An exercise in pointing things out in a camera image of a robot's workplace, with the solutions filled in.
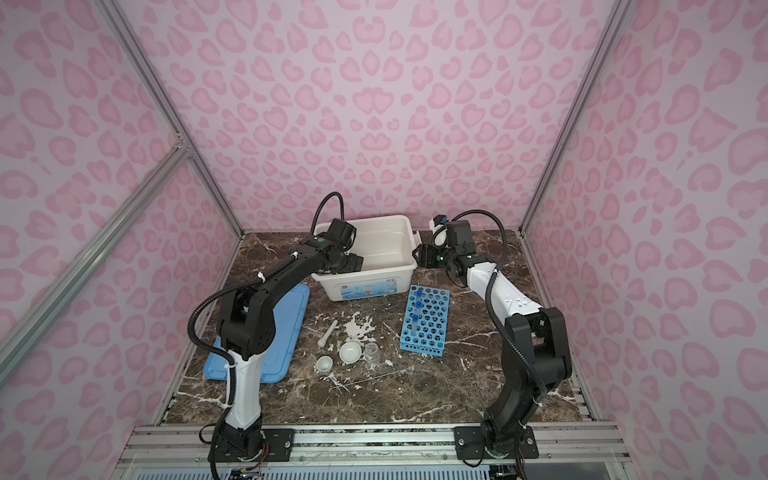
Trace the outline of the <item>white ceramic pestle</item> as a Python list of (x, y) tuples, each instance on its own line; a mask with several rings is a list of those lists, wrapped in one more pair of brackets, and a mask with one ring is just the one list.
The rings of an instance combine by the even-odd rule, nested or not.
[(329, 337), (334, 332), (337, 326), (338, 326), (338, 321), (334, 320), (331, 323), (331, 325), (327, 328), (327, 330), (323, 333), (323, 335), (318, 339), (317, 346), (319, 348), (324, 348), (327, 345)]

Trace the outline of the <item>clear glass beaker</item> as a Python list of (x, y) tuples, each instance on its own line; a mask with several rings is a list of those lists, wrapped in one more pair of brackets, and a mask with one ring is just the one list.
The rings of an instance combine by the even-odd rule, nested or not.
[(369, 368), (377, 368), (382, 363), (382, 352), (374, 342), (367, 343), (364, 346), (363, 357)]

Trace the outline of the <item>small white crucible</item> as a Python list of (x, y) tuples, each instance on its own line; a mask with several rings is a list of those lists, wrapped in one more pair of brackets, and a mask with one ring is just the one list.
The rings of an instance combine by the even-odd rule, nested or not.
[(328, 355), (324, 355), (317, 359), (315, 363), (315, 371), (322, 374), (330, 373), (333, 369), (333, 366), (333, 358)]

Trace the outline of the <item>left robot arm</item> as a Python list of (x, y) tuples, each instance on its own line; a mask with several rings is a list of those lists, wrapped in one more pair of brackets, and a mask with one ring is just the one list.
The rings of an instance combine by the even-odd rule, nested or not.
[(260, 387), (264, 357), (276, 337), (274, 308), (313, 274), (361, 271), (363, 258), (350, 252), (356, 236), (351, 223), (334, 219), (326, 231), (302, 239), (274, 268), (203, 302), (219, 300), (223, 318), (220, 345), (199, 342), (198, 347), (223, 358), (228, 370), (227, 403), (214, 425), (208, 454), (213, 476), (218, 475), (218, 462), (267, 458)]

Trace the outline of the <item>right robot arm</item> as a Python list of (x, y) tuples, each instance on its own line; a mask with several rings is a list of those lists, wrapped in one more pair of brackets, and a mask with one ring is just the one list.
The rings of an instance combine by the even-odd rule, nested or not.
[(538, 456), (530, 420), (572, 375), (566, 322), (559, 309), (530, 299), (503, 275), (499, 262), (477, 251), (466, 220), (474, 213), (433, 217), (431, 241), (412, 256), (418, 266), (442, 269), (479, 295), (502, 339), (504, 384), (477, 427), (454, 429), (457, 458), (473, 468), (490, 458), (511, 458), (521, 467), (527, 455)]

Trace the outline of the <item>white plastic storage box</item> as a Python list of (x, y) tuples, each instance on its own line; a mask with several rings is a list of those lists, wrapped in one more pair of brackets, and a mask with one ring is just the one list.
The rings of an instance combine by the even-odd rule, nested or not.
[(362, 270), (343, 274), (312, 274), (331, 301), (339, 302), (406, 293), (417, 267), (412, 252), (419, 234), (405, 215), (349, 220), (356, 228), (350, 254), (363, 258)]

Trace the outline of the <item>blue plastic box lid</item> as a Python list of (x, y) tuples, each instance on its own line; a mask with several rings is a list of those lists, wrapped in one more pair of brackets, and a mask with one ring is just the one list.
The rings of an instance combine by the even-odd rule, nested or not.
[(286, 293), (275, 306), (273, 314), (276, 335), (263, 359), (261, 369), (261, 382), (263, 384), (275, 384), (285, 378), (309, 298), (309, 287), (299, 284)]

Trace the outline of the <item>blue test tube rack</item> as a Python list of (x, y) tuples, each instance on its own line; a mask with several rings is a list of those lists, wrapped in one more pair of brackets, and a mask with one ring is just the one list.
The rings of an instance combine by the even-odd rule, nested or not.
[[(425, 291), (420, 330), (417, 344), (408, 344), (406, 330), (411, 325), (411, 313), (417, 310), (414, 307), (414, 290), (422, 287)], [(400, 348), (404, 351), (425, 354), (434, 357), (442, 357), (446, 347), (447, 324), (450, 308), (450, 292), (448, 290), (412, 285), (408, 290), (408, 301), (403, 318), (403, 326), (400, 335)]]

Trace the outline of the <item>white evaporating dish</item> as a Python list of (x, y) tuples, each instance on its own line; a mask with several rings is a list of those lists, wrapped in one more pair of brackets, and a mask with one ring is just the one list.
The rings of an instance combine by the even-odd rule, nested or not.
[(352, 365), (360, 360), (363, 355), (363, 349), (360, 343), (347, 341), (339, 348), (338, 355), (344, 365)]

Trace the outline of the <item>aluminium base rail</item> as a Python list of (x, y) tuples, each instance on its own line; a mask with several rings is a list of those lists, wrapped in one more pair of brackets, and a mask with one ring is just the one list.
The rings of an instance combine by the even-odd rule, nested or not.
[(267, 425), (265, 461), (225, 455), (221, 478), (635, 479), (618, 427), (605, 421), (532, 423), (523, 454), (481, 450), (475, 424)]

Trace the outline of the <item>right aluminium corner post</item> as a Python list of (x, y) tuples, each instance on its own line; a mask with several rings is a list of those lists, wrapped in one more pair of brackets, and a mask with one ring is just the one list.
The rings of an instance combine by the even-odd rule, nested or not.
[(638, 1), (619, 0), (615, 1), (612, 6), (604, 28), (598, 37), (596, 48), (586, 64), (581, 80), (577, 85), (558, 136), (544, 165), (542, 175), (521, 221), (520, 228), (517, 231), (521, 239), (524, 239), (533, 230), (534, 220), (545, 201), (546, 193), (565, 156), (566, 149), (578, 129), (581, 118), (588, 107), (590, 97), (598, 86), (605, 68), (610, 63), (621, 36), (632, 20), (637, 4)]

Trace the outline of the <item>aluminium corner frame post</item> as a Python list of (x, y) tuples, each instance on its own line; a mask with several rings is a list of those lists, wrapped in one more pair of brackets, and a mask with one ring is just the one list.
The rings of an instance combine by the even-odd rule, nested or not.
[(245, 230), (236, 218), (233, 208), (230, 206), (222, 189), (214, 179), (211, 169), (206, 165), (199, 149), (192, 140), (189, 129), (185, 126), (179, 110), (174, 105), (167, 88), (163, 85), (159, 74), (148, 58), (138, 35), (130, 25), (119, 2), (98, 0), (95, 1), (95, 5), (114, 34), (116, 41), (133, 65), (147, 93), (159, 109), (161, 116), (176, 135), (179, 145), (190, 157), (196, 173), (208, 193), (212, 196), (214, 204), (224, 216), (236, 238), (241, 240), (245, 236)]

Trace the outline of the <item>diagonal aluminium frame bar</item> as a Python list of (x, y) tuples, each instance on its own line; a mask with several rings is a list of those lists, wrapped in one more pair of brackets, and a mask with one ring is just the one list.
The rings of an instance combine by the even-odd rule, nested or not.
[(142, 181), (114, 215), (86, 244), (45, 292), (22, 316), (1, 344), (1, 384), (6, 385), (42, 342), (62, 311), (79, 294), (106, 258), (134, 226), (138, 217), (187, 160), (188, 143), (180, 141)]

